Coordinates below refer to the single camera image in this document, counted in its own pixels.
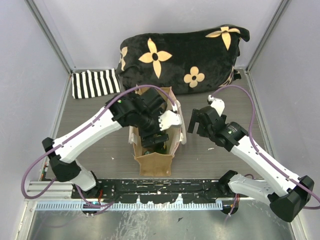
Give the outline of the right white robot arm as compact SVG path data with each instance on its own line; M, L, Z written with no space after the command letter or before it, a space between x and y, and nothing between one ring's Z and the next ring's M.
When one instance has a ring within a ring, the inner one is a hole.
M265 182L250 179L229 170L219 180L217 188L225 197L245 195L270 207L285 222L292 222L311 198L314 181L307 175L298 176L268 155L238 123L226 123L226 115L206 106L193 109L188 133L210 139L218 147L234 154L253 168Z

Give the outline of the green glass bottle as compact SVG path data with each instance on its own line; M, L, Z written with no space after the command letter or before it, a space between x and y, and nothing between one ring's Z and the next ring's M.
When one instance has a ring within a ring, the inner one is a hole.
M162 142L162 143L158 143L153 146L147 147L143 155L148 155L152 153L165 155L167 153L167 145L164 142Z

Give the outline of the brown jute canvas bag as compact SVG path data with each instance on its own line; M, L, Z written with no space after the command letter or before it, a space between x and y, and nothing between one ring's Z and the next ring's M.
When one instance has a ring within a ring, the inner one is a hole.
M158 93L167 103L165 111L170 110L180 115L182 125L172 126L164 130L169 139L165 142L166 154L151 153L144 155L145 147L141 145L141 137L136 127L129 127L129 143L133 145L134 159L139 163L139 174L145 177L168 177L171 175L171 164L179 144L187 142L186 127L182 114L181 104L173 93L172 87L163 87Z

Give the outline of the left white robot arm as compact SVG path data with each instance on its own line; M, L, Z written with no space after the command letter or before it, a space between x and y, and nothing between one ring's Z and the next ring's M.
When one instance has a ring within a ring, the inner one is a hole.
M86 198L100 193L100 184L92 171L85 169L77 157L105 136L125 127L136 127L144 148L153 148L169 139L161 130L159 117L167 108L166 100L154 88L142 94L134 91L117 94L92 118L56 139L42 141L49 164L59 182L78 186Z

